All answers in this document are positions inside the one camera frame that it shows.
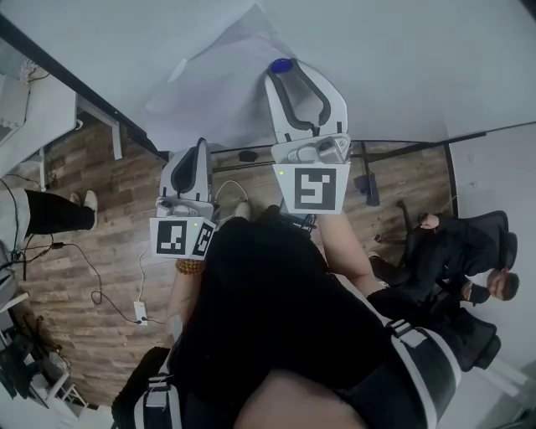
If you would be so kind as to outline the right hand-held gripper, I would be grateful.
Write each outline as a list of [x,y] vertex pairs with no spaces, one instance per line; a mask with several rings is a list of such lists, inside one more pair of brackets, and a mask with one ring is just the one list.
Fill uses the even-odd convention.
[[[345,134],[348,131],[347,103],[334,84],[318,70],[297,59],[292,63],[298,77],[322,102],[322,109],[316,123],[302,121],[293,112],[291,125],[272,79],[265,76],[265,91],[278,142],[271,148],[274,173],[289,213],[339,214],[350,173],[351,140]],[[330,136],[306,139],[312,134]]]

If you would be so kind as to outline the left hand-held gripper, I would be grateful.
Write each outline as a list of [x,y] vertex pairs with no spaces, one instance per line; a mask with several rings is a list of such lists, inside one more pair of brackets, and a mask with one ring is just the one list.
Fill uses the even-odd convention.
[[211,183],[211,153],[203,137],[195,146],[170,157],[161,176],[161,196],[168,197],[157,199],[156,216],[150,219],[154,256],[205,259],[216,230],[214,206],[208,203]]

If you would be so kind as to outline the white paper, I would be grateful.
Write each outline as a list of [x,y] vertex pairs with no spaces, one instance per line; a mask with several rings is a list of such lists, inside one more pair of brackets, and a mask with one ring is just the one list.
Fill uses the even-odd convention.
[[292,55],[262,9],[253,5],[208,48],[153,93],[143,113],[148,139],[177,152],[201,137],[223,147],[273,142],[265,71]]

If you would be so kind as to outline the person's left forearm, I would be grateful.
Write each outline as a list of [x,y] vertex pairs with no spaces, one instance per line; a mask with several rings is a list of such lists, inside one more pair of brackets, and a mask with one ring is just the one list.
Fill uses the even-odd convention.
[[167,326],[172,339],[187,326],[198,300],[205,268],[204,261],[177,259],[174,278],[167,307]]

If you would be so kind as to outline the person's right forearm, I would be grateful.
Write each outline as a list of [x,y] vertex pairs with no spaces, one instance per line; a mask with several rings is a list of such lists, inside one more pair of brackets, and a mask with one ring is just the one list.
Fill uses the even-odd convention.
[[384,288],[344,212],[320,214],[317,223],[327,264],[335,274],[346,277],[365,297]]

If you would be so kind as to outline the person's black dress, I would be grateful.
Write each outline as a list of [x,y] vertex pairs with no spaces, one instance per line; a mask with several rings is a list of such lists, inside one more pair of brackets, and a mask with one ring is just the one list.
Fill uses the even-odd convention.
[[229,427],[272,370],[346,390],[390,360],[384,325],[342,277],[295,226],[225,223],[172,358],[183,415]]

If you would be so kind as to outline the white desk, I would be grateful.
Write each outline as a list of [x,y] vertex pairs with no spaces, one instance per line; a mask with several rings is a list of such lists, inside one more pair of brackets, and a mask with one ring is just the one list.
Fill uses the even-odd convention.
[[30,84],[26,122],[0,145],[0,178],[19,164],[30,161],[40,167],[40,187],[44,188],[44,148],[73,131],[77,112],[85,111],[111,128],[113,153],[122,158],[120,123],[53,76]]

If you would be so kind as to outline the person's black fuzzy jacket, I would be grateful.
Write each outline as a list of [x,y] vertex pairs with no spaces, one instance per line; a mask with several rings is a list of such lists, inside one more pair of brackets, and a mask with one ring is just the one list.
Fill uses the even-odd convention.
[[[436,429],[461,378],[451,347],[411,307],[394,302],[387,292],[370,310],[389,336],[390,360],[346,390],[330,390],[288,370],[272,370],[239,414],[268,377],[280,371],[352,407],[368,429]],[[112,406],[119,429],[232,429],[238,421],[239,414],[232,426],[221,427],[213,424],[207,411],[189,418],[183,415],[171,369],[182,335],[169,349],[151,349],[133,371]]]

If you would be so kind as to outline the black mesh office chair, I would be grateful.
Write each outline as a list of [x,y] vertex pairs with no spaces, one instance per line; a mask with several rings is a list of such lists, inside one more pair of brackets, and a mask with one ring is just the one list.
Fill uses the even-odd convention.
[[463,372],[486,370],[502,347],[497,327],[485,322],[459,302],[443,300],[431,308],[441,322],[441,337],[449,344]]
[[[397,266],[399,267],[403,266],[406,260],[410,258],[418,241],[424,234],[424,231],[420,228],[420,222],[425,215],[430,213],[422,214],[419,218],[419,225],[413,228],[410,223],[410,217],[405,202],[400,200],[396,205],[402,209],[407,229],[407,236],[405,240],[403,240],[405,253],[401,263]],[[477,227],[492,237],[493,241],[499,247],[498,254],[500,262],[506,266],[509,271],[513,268],[518,249],[517,236],[508,230],[508,219],[502,211],[495,211],[489,214],[460,220],[467,220],[470,225]],[[445,281],[438,280],[436,284],[440,284],[440,286],[445,289],[447,288],[447,282]]]

